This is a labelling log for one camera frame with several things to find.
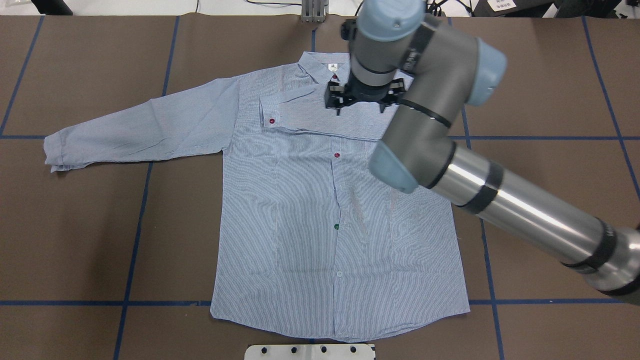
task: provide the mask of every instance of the striped shirt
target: striped shirt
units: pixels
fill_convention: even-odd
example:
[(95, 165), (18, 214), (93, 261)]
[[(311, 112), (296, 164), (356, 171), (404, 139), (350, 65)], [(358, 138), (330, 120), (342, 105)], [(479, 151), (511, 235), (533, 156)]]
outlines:
[(62, 129), (45, 139), (46, 163), (223, 151), (215, 318), (356, 342), (466, 313), (449, 202), (401, 193), (367, 169), (394, 109), (324, 108), (324, 87), (347, 80), (348, 60), (304, 53)]

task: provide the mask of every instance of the shirt sleeve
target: shirt sleeve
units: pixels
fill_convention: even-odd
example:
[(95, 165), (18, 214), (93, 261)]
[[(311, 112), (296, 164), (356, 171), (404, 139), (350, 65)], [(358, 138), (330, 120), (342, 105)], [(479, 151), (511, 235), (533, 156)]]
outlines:
[(47, 136), (45, 164), (54, 172), (96, 162), (168, 160), (224, 151), (238, 102), (237, 78), (151, 99)]

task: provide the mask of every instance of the shirt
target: shirt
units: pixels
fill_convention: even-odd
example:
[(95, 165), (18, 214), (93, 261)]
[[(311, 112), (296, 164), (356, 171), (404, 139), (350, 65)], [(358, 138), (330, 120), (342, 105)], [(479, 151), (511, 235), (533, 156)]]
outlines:
[(45, 139), (45, 163), (223, 151), (215, 318), (356, 342), (465, 313), (449, 202), (425, 188), (401, 193), (367, 169), (395, 108), (324, 108), (326, 83), (347, 80), (348, 60), (304, 53), (62, 129)]

